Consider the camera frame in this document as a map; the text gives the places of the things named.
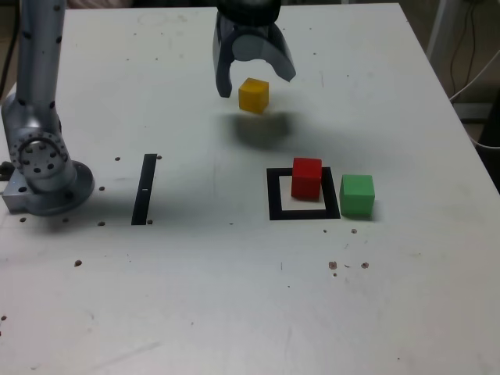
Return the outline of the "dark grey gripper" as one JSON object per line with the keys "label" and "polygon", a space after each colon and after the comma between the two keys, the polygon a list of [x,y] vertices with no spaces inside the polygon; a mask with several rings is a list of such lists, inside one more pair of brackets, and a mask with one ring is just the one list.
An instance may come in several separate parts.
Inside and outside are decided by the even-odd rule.
{"label": "dark grey gripper", "polygon": [[296,75],[288,45],[275,24],[258,27],[242,25],[232,22],[220,12],[216,14],[212,59],[216,89],[222,98],[229,98],[232,92],[230,66],[234,60],[265,61],[278,77],[288,82]]}

